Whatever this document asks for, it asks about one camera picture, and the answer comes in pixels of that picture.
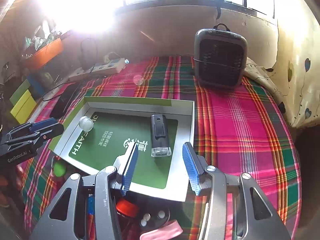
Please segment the power strip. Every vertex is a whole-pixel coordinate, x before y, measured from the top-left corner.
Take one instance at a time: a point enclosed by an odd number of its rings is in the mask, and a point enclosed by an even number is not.
[[[119,73],[125,67],[125,59],[118,58],[111,60],[105,65],[95,65],[92,72],[91,69],[84,71],[82,68],[76,69],[68,78],[69,81],[76,82],[86,78],[90,74],[112,75]]]

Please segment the plaid tablecloth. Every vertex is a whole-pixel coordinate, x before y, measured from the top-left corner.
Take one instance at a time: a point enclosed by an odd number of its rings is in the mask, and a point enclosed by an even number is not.
[[[249,172],[293,236],[301,210],[300,170],[291,136],[272,97],[246,77],[234,91],[201,87],[192,75],[193,67],[193,58],[183,56],[153,57],[130,63],[119,74],[87,82],[68,111],[83,96],[195,101],[196,153],[225,173]],[[56,101],[50,101],[36,121],[47,119]],[[23,165],[22,194],[28,231],[60,186],[49,177],[54,153],[48,149],[48,143],[38,151],[37,157]],[[189,191],[186,202],[177,205],[175,216],[183,228],[183,234],[177,239],[197,239],[204,204],[205,197],[196,197]],[[231,238],[231,228],[232,216],[228,215],[226,239]]]

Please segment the orange planter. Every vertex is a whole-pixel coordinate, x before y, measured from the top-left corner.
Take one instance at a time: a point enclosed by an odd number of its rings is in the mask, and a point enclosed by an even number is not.
[[[23,65],[30,70],[36,70],[47,64],[49,60],[63,51],[63,44],[60,38],[49,43],[41,50],[37,51],[30,58],[24,60]]]

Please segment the green ball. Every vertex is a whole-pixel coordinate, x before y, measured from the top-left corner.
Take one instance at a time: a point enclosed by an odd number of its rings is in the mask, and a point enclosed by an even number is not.
[[[64,160],[58,160],[53,167],[53,173],[56,177],[62,177],[67,172],[67,164]]]

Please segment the pink eraser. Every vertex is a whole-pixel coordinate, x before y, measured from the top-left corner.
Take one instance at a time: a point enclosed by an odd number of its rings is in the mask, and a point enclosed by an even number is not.
[[[140,236],[140,240],[168,240],[180,235],[182,232],[178,221],[172,220],[164,224],[163,227],[143,233]]]

